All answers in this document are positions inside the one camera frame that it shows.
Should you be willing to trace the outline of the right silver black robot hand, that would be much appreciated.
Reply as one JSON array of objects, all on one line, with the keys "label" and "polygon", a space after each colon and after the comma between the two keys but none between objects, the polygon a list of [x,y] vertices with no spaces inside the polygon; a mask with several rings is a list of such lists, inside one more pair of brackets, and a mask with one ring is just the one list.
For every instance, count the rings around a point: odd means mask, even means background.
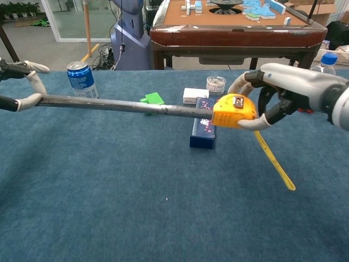
[{"label": "right silver black robot hand", "polygon": [[290,65],[267,63],[259,70],[241,74],[228,92],[248,96],[256,88],[261,89],[259,117],[238,121],[243,129],[267,129],[302,108],[324,113],[332,125],[348,130],[348,80],[345,78]]}]

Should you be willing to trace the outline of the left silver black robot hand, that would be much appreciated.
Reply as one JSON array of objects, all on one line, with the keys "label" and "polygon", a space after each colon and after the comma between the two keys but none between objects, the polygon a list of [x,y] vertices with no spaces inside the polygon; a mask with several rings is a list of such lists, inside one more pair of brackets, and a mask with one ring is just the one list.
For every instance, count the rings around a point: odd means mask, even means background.
[{"label": "left silver black robot hand", "polygon": [[42,64],[30,61],[7,63],[1,58],[1,81],[26,78],[34,90],[32,95],[22,99],[1,96],[1,110],[20,112],[35,107],[43,94],[47,94],[38,73],[48,74],[49,72],[50,69]]}]

